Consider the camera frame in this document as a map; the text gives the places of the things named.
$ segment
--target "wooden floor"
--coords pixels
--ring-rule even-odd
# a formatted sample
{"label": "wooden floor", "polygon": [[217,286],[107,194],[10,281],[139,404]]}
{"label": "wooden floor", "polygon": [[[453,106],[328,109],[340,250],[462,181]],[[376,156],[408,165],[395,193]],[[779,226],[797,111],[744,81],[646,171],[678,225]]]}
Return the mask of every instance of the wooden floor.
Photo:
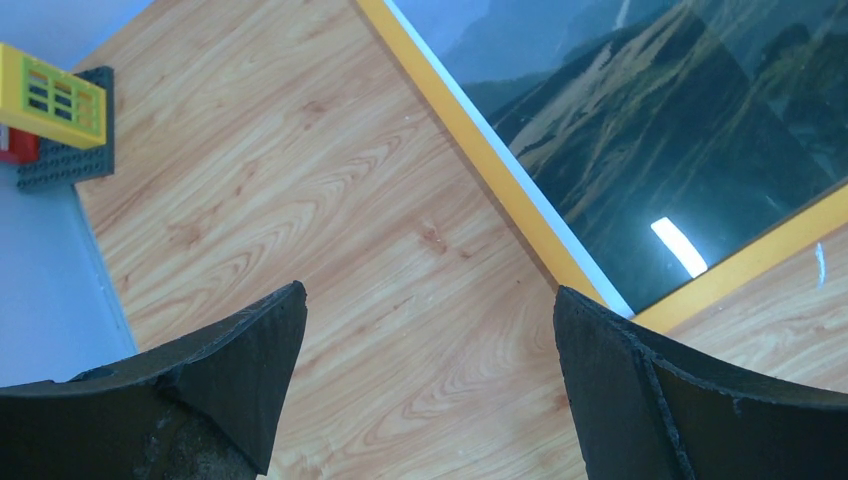
{"label": "wooden floor", "polygon": [[[159,1],[117,71],[117,174],[80,188],[149,349],[294,279],[303,349],[269,476],[585,476],[554,285],[352,3]],[[848,231],[674,332],[848,390]]]}

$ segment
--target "red block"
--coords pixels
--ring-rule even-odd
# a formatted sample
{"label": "red block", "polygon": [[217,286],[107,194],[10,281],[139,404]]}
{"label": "red block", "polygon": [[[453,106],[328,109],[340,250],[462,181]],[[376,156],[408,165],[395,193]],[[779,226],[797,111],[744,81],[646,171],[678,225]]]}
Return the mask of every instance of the red block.
{"label": "red block", "polygon": [[38,160],[38,136],[0,125],[0,162],[23,165]]}

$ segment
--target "building block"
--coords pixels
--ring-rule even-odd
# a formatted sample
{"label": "building block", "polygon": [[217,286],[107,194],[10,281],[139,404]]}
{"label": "building block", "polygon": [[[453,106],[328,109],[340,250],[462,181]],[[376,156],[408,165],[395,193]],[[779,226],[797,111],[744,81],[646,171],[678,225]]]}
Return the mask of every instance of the building block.
{"label": "building block", "polygon": [[38,160],[38,137],[0,125],[0,162],[23,165]]}
{"label": "building block", "polygon": [[114,72],[110,67],[98,67],[78,74],[106,93],[106,144],[81,150],[42,138],[38,161],[18,168],[18,188],[24,191],[71,185],[91,178],[115,173],[115,102]]}
{"label": "building block", "polygon": [[0,123],[77,148],[106,143],[106,92],[0,43]]}

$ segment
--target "gray baseplate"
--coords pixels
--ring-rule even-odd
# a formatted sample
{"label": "gray baseplate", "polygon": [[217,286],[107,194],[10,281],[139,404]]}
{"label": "gray baseplate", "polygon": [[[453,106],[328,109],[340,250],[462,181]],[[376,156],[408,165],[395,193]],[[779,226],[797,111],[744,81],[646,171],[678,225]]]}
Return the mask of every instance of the gray baseplate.
{"label": "gray baseplate", "polygon": [[98,67],[77,76],[106,90],[106,145],[80,150],[41,138],[38,160],[18,168],[21,190],[71,185],[115,173],[114,72],[111,67]]}

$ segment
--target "yellow toy block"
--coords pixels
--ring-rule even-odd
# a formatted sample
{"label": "yellow toy block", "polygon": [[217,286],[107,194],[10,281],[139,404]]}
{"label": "yellow toy block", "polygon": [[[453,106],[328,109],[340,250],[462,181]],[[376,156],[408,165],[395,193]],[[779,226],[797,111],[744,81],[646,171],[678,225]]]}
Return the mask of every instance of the yellow toy block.
{"label": "yellow toy block", "polygon": [[77,148],[106,143],[106,91],[0,43],[0,123]]}

